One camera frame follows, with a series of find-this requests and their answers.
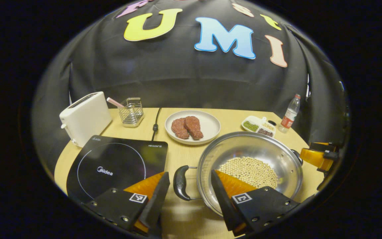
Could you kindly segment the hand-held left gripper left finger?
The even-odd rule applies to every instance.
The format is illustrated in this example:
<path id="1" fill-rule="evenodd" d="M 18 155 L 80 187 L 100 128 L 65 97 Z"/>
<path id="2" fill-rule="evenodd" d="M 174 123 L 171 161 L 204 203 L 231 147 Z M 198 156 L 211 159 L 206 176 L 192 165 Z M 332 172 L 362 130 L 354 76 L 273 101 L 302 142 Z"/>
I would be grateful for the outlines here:
<path id="1" fill-rule="evenodd" d="M 169 173 L 161 172 L 126 189 L 112 187 L 83 207 L 122 232 L 160 238 L 161 211 L 169 186 Z"/>

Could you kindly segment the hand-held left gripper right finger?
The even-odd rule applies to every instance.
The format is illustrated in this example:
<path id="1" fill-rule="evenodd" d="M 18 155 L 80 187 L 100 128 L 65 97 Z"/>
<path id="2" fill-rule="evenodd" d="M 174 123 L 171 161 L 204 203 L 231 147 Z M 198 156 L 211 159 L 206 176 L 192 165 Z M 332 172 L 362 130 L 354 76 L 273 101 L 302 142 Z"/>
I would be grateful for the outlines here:
<path id="1" fill-rule="evenodd" d="M 211 184 L 227 229 L 235 236 L 267 230 L 299 205 L 272 187 L 256 189 L 218 170 L 211 171 Z"/>

